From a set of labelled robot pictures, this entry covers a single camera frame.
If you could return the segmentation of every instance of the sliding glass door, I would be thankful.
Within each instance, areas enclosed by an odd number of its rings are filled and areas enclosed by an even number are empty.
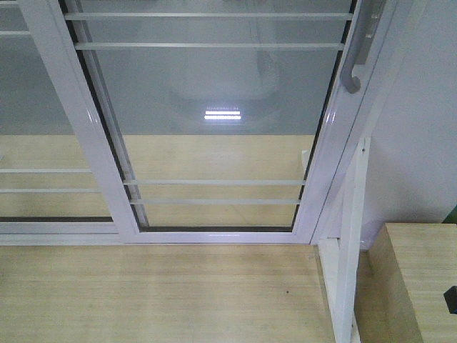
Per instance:
[[[341,1],[65,1],[141,231],[291,232]]]

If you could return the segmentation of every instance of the white metal bar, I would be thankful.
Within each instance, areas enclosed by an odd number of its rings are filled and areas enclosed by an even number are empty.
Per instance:
[[[113,222],[0,222],[0,234],[117,234],[117,230]]]
[[[112,20],[138,18],[262,18],[293,20],[340,20],[350,21],[350,13],[68,13],[65,20]]]
[[[121,245],[118,234],[0,234],[0,245]]]
[[[186,48],[186,49],[260,49],[260,50],[343,50],[342,43],[76,43],[76,50],[117,50],[129,48]]]
[[[0,194],[15,193],[100,193],[98,189],[90,188],[18,188],[0,189]]]
[[[121,239],[139,233],[104,127],[57,0],[18,0],[59,100],[104,195]]]
[[[332,322],[334,322],[336,311],[336,280],[338,276],[340,249],[338,240],[336,238],[321,239],[318,243],[318,248],[319,256],[321,258],[323,280],[326,285],[328,308],[330,309]],[[361,343],[355,314],[352,316],[351,343]]]
[[[0,169],[0,174],[88,174],[90,169]]]
[[[30,36],[29,31],[0,31],[1,38],[18,38]]]
[[[17,1],[0,1],[0,9],[9,9],[19,6]]]
[[[356,294],[357,266],[370,139],[362,139],[346,172],[333,332],[336,343],[349,343]]]
[[[174,205],[298,205],[300,199],[139,199],[130,204]]]
[[[208,185],[208,186],[303,186],[305,181],[300,180],[132,180],[125,181],[125,186],[132,184],[180,184],[180,185]]]
[[[66,7],[69,11],[76,13],[83,11],[83,6],[80,0],[66,0]],[[73,28],[79,41],[92,41],[88,23],[84,21],[75,21],[73,23]],[[135,172],[127,153],[124,138],[122,137],[121,130],[117,123],[116,113],[114,111],[111,97],[109,96],[108,87],[101,71],[99,58],[96,55],[95,51],[83,51],[83,57],[87,70],[91,75],[91,81],[94,85],[102,113],[104,114],[106,128],[109,131],[111,143],[113,145],[116,158],[119,162],[119,166],[121,167],[123,178],[128,180],[135,180]],[[129,186],[128,191],[130,199],[141,199],[141,193],[136,185]],[[144,210],[144,206],[136,205],[134,210],[140,226],[149,227],[150,225],[146,211]]]

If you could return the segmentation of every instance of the horizontal bar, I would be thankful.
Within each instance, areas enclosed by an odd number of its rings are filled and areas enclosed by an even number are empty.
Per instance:
[[[117,234],[117,229],[113,222],[65,222],[57,218],[54,222],[0,222],[0,234]]]
[[[208,186],[303,186],[303,180],[133,180],[125,186],[136,184],[189,184]]]
[[[18,189],[0,189],[0,194],[15,194],[15,193],[100,193],[98,189],[90,188],[18,188]]]
[[[104,20],[140,18],[262,18],[294,20],[350,21],[350,13],[68,13],[66,20]]]
[[[0,169],[0,174],[78,174],[92,173],[90,169]]]
[[[0,234],[0,245],[122,245],[119,234]]]
[[[300,199],[139,199],[130,204],[173,205],[298,205]]]
[[[0,31],[0,37],[2,38],[15,38],[30,36],[29,31]]]
[[[0,1],[0,9],[8,9],[11,7],[19,7],[17,1]]]
[[[342,43],[76,43],[76,50],[127,48],[259,49],[259,50],[343,50]]]

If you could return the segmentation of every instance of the white post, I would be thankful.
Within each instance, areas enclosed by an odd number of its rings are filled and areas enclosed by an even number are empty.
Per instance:
[[[336,343],[351,341],[369,147],[369,138],[360,140],[344,182],[343,217],[333,316]]]

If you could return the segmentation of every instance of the wooden floor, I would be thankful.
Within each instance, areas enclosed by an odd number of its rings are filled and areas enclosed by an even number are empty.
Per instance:
[[[314,247],[0,247],[0,342],[333,342]]]

